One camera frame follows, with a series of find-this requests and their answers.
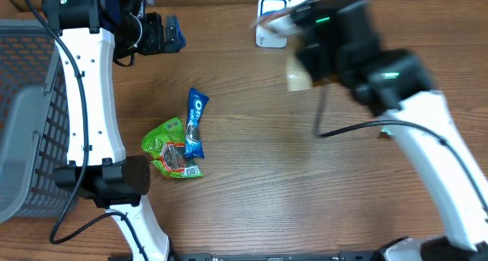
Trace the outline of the green snack bag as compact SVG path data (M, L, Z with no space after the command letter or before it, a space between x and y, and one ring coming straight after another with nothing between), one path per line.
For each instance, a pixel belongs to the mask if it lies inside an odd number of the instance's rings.
M185 136L178 117L151 130L141 143L142 149L152 157L152 164L164 176L176 179L202 177L203 173L192 158L185 156Z

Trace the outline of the blue Oreo cookie pack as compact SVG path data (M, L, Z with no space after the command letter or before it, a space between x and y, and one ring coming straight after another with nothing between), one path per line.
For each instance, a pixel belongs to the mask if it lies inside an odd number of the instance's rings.
M188 118L185 130L185 155L187 158L204 158L199 124L210 99L195 88L189 90Z

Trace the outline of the beige brown snack bag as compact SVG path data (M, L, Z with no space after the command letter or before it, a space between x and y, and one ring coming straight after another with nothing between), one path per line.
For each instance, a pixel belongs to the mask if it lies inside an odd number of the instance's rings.
M295 55L297 46L289 41L287 43L286 78L289 92L308 90L313 87L310 74Z

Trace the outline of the mint green wipes pack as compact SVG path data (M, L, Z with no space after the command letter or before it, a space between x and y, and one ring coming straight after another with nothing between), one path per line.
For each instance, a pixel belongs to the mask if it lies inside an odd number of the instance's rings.
M393 133L386 127L382 127L379 133L379 138L393 137Z

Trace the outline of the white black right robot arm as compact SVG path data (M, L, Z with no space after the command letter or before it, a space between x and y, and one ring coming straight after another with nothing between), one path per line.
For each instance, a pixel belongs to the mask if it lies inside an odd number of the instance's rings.
M487 180L458 132L447 99L420 58L384 50L367 0L291 0L297 52L314 80L335 76L415 167L439 210L441 236L404 237L375 260L485 260Z

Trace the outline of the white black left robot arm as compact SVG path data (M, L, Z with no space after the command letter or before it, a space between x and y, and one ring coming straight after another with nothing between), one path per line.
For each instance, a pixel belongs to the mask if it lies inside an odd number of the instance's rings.
M176 260L149 203L149 160L126 154L114 100L112 70L123 58L177 53L185 45L175 16L146 11L153 1L43 0L69 111L67 163L55 170L54 179L115 220L132 260Z

